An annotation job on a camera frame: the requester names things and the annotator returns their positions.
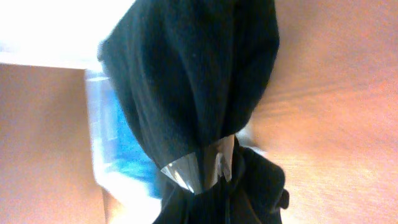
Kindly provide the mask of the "small black taped cloth bundle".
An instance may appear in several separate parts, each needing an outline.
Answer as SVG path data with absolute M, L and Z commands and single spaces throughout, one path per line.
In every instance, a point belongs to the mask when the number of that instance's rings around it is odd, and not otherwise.
M 284 171 L 240 145 L 279 49 L 270 0 L 135 1 L 101 44 L 139 145 L 165 177 L 157 223 L 280 223 Z

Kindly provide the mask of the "dark blue jeans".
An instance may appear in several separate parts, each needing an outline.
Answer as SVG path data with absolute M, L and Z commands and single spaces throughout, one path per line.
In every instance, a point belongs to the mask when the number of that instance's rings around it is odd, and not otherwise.
M 110 100 L 111 135 L 116 140 L 114 149 L 116 170 L 143 183 L 148 196 L 162 198 L 155 164 L 144 153 L 133 135 L 115 92 L 110 90 L 106 96 Z

